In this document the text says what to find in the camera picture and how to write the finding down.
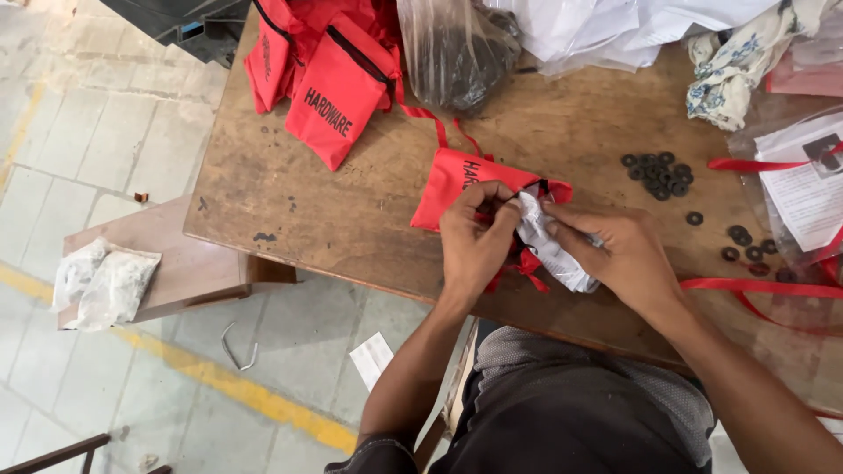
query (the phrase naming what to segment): person's right hand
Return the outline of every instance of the person's right hand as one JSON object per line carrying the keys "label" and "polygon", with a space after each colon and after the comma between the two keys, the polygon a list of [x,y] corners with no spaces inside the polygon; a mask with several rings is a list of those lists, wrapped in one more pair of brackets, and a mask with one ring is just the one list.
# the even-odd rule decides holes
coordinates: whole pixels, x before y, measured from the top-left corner
{"label": "person's right hand", "polygon": [[[583,269],[651,324],[683,300],[682,290],[655,231],[655,219],[641,209],[545,204],[556,221],[547,231]],[[596,234],[602,247],[580,232]]]}

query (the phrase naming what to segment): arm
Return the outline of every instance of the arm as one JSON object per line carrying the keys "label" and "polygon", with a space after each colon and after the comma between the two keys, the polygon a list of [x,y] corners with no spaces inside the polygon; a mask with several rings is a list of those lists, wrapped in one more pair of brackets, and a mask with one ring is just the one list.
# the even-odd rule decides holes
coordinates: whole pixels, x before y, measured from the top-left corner
{"label": "arm", "polygon": [[[443,214],[442,294],[372,389],[358,446],[374,434],[394,434],[409,446],[415,444],[436,402],[459,329],[506,259],[521,216],[518,200],[504,203],[512,196],[500,181],[476,183]],[[496,212],[490,228],[475,221],[478,210]]]}
{"label": "arm", "polygon": [[[780,380],[691,309],[649,213],[574,205],[548,205],[545,211],[557,219],[548,232],[560,245],[694,370],[750,472],[840,471],[843,445]],[[591,246],[574,229],[598,234],[604,247]]]}

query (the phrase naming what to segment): person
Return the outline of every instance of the person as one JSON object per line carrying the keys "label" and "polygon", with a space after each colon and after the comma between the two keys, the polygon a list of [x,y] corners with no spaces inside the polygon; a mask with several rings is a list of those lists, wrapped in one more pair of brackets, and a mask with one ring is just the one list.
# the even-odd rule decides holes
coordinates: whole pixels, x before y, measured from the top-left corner
{"label": "person", "polygon": [[[476,352],[464,411],[431,474],[704,472],[713,413],[753,474],[831,473],[841,445],[775,376],[698,315],[643,210],[545,204],[555,237],[660,332],[704,387],[625,358],[501,327]],[[491,226],[475,220],[493,213]],[[357,449],[325,472],[417,474],[413,447],[472,306],[504,263],[520,204],[500,181],[469,186],[440,219],[444,285],[380,376]],[[604,241],[595,247],[581,233]]]}

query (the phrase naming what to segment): photo on paper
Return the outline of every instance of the photo on paper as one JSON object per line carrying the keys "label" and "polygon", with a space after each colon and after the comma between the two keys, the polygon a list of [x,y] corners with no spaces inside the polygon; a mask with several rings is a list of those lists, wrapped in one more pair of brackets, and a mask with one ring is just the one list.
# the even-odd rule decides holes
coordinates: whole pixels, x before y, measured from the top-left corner
{"label": "photo on paper", "polygon": [[843,173],[843,152],[829,153],[838,144],[840,138],[836,133],[832,133],[802,146],[821,180]]}

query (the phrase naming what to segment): hand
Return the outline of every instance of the hand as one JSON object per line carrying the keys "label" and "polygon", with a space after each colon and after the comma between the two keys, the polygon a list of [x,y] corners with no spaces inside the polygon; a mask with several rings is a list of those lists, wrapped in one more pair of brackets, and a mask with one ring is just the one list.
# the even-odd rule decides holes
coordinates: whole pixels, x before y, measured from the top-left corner
{"label": "hand", "polygon": [[[683,301],[654,219],[647,211],[575,204],[545,204],[544,210],[556,219],[548,223],[547,231],[559,245],[654,326],[657,321],[652,318]],[[591,245],[574,229],[596,234],[603,247]]]}
{"label": "hand", "polygon": [[[439,219],[445,260],[441,298],[474,305],[507,258],[513,231],[521,219],[521,202],[501,181],[475,183],[457,197]],[[475,215],[494,214],[491,227]]]}

